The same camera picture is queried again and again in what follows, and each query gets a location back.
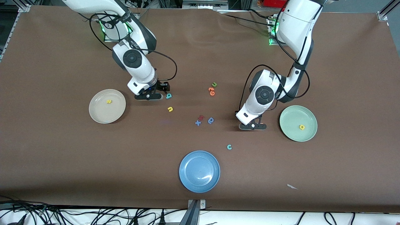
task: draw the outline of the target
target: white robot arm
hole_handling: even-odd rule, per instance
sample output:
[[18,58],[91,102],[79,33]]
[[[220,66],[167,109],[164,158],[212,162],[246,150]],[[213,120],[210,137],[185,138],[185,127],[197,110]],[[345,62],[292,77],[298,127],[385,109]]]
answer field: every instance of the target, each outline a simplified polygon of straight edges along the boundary
[[158,81],[155,69],[146,58],[156,49],[157,40],[120,0],[62,0],[78,13],[91,14],[111,11],[117,14],[117,22],[127,23],[133,32],[112,48],[112,57],[117,64],[132,76],[129,89],[137,100],[161,100],[163,95],[156,90],[170,90],[168,82]]
[[299,88],[304,70],[313,48],[312,29],[317,21],[323,0],[289,0],[284,11],[278,16],[276,37],[286,43],[296,54],[288,77],[269,70],[257,72],[250,84],[250,96],[243,107],[236,113],[242,122],[242,130],[264,130],[265,125],[255,123],[256,118],[267,110],[274,99],[280,102],[293,100]]

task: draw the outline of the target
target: metal clamp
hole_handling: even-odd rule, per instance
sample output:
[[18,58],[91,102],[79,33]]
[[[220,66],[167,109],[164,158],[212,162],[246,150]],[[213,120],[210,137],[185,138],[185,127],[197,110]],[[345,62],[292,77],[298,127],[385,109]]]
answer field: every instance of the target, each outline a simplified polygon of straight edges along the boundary
[[400,4],[400,0],[391,0],[383,9],[376,13],[379,21],[388,20],[387,15]]
[[[190,206],[190,204],[193,202],[193,199],[190,199],[188,201],[188,207]],[[205,209],[206,208],[206,200],[205,199],[200,199],[200,209]]]
[[18,12],[29,12],[30,5],[34,4],[34,2],[27,0],[12,0],[12,1],[19,8]]

